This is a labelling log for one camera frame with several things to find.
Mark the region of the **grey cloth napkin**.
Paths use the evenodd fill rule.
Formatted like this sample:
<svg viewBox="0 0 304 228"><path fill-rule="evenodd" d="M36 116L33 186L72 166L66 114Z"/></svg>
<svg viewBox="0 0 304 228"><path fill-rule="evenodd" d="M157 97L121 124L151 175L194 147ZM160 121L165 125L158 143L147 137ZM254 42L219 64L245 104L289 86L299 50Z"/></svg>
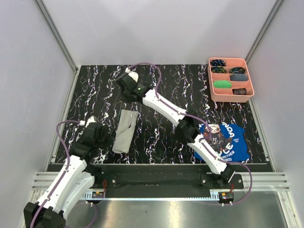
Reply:
<svg viewBox="0 0 304 228"><path fill-rule="evenodd" d="M137 123L138 112L122 110L116 131L112 151L114 153L128 153Z"/></svg>

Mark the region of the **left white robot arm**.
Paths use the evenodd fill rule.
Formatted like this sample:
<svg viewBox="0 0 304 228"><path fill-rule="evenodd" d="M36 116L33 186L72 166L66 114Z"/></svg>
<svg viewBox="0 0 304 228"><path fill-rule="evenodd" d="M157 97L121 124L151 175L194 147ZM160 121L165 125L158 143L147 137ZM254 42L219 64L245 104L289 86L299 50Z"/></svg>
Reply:
<svg viewBox="0 0 304 228"><path fill-rule="evenodd" d="M95 116L76 123L84 127L83 135L66 150L66 161L45 193L35 203L29 202L24 207L27 228L64 228L69 213L85 192L107 185L102 169L90 161L105 145L108 128Z"/></svg>

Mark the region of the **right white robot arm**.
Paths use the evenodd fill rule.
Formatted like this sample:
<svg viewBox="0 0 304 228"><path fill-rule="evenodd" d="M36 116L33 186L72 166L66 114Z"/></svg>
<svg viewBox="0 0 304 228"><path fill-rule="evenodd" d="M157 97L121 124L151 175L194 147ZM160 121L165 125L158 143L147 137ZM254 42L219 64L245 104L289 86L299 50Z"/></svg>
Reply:
<svg viewBox="0 0 304 228"><path fill-rule="evenodd" d="M216 184L220 188L227 188L233 182L235 171L226 161L213 150L199 129L199 118L194 109L184 110L158 94L149 85L137 82L135 72L122 73L116 80L121 89L122 97L129 103L139 102L150 107L166 117L175 127L175 138L182 144L188 145L209 166L216 176Z"/></svg>

